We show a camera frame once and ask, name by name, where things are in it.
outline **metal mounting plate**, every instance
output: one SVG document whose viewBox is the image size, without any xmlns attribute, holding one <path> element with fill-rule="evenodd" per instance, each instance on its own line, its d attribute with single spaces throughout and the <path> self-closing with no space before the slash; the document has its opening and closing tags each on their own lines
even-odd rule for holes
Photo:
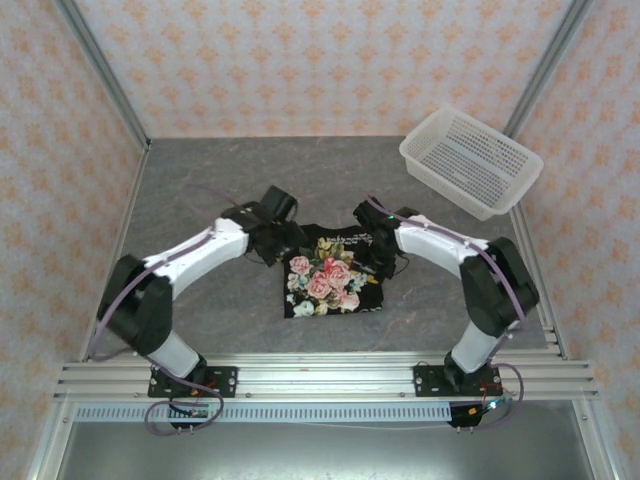
<svg viewBox="0 0 640 480">
<path fill-rule="evenodd" d="M 497 368 L 483 369 L 473 384 L 466 384 L 456 392 L 453 385 L 444 377 L 443 365 L 416 365 L 413 367 L 413 386 L 416 397 L 499 397 L 502 395 L 502 386 L 497 385 L 501 381 Z"/>
<path fill-rule="evenodd" d="M 207 367 L 204 374 L 204 385 L 210 386 L 214 391 L 222 395 L 223 398 L 234 398 L 238 385 L 237 367 Z M 175 398 L 175 390 L 172 388 L 176 383 L 164 375 L 160 370 L 152 369 L 149 379 L 149 398 Z M 200 392 L 200 397 L 212 397 L 210 393 Z"/>
</svg>

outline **pink rose print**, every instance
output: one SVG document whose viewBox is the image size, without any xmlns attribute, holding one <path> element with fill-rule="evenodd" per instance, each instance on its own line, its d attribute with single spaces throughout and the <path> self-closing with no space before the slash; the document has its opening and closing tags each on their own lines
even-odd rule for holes
<svg viewBox="0 0 640 480">
<path fill-rule="evenodd" d="M 349 271 L 349 265 L 342 260 L 334 260 L 331 257 L 325 260 L 324 271 L 329 277 L 329 285 L 336 290 L 342 290 L 353 278 Z"/>
<path fill-rule="evenodd" d="M 307 257 L 295 257 L 289 262 L 291 265 L 291 271 L 299 275 L 306 275 L 311 270 L 311 264 Z"/>
<path fill-rule="evenodd" d="M 315 298 L 325 298 L 331 293 L 331 285 L 329 285 L 329 278 L 325 272 L 316 272 L 313 274 L 313 278 L 309 285 L 307 285 L 307 292 L 310 296 Z"/>
<path fill-rule="evenodd" d="M 348 293 L 342 290 L 338 293 L 340 299 L 340 308 L 353 312 L 360 305 L 360 297 L 355 293 Z"/>
</svg>

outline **black t-shirt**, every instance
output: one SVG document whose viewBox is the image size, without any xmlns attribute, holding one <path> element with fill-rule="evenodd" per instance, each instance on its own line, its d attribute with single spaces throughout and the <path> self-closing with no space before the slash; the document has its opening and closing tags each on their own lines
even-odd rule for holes
<svg viewBox="0 0 640 480">
<path fill-rule="evenodd" d="M 284 316 L 369 312 L 382 308 L 382 285 L 353 263 L 371 235 L 360 226 L 301 226 L 309 243 L 284 260 Z"/>
</svg>

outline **enclosure wall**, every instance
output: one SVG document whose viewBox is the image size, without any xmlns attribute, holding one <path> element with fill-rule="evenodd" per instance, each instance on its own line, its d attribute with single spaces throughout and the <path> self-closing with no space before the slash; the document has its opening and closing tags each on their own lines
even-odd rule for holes
<svg viewBox="0 0 640 480">
<path fill-rule="evenodd" d="M 525 211 L 558 320 L 595 361 L 640 472 L 640 5 L 597 1 L 518 140 L 545 159 Z"/>
<path fill-rule="evenodd" d="M 50 0 L 0 10 L 0 478 L 77 358 L 140 150 Z"/>
<path fill-rule="evenodd" d="M 570 0 L 81 0 L 147 134 L 406 134 L 444 104 L 505 126 Z"/>
</svg>

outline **black motor joint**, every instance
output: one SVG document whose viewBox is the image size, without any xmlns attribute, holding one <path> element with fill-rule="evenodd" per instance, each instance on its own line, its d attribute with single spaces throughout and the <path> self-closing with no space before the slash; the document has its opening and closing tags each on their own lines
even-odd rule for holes
<svg viewBox="0 0 640 480">
<path fill-rule="evenodd" d="M 382 204 L 374 197 L 372 200 Z M 401 217 L 417 215 L 416 210 L 404 207 L 396 212 Z M 392 278 L 396 270 L 396 256 L 402 252 L 396 242 L 395 230 L 400 221 L 394 216 L 380 212 L 368 201 L 362 202 L 353 215 L 364 230 L 371 235 L 371 244 L 362 245 L 354 252 L 354 262 L 377 280 Z"/>
<path fill-rule="evenodd" d="M 297 209 L 298 201 L 278 187 L 271 186 L 259 202 L 249 202 L 222 213 L 249 234 L 247 251 L 255 250 L 268 266 L 280 261 L 290 251 L 304 245 L 302 229 L 287 220 Z"/>
</svg>

